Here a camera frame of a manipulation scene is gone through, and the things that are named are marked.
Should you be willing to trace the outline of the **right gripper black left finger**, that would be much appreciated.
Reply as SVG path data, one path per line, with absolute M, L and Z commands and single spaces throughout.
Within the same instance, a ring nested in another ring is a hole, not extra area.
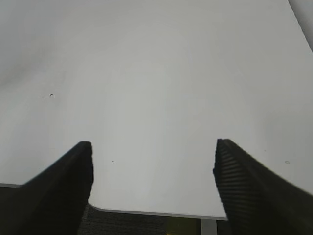
M 81 141 L 27 183 L 1 185 L 0 233 L 77 234 L 92 184 L 92 144 Z

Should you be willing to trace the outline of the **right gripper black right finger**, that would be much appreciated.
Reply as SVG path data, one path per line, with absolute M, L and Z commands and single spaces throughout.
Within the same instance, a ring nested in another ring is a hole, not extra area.
M 313 233 L 313 196 L 266 168 L 232 140 L 217 140 L 213 174 L 234 235 Z

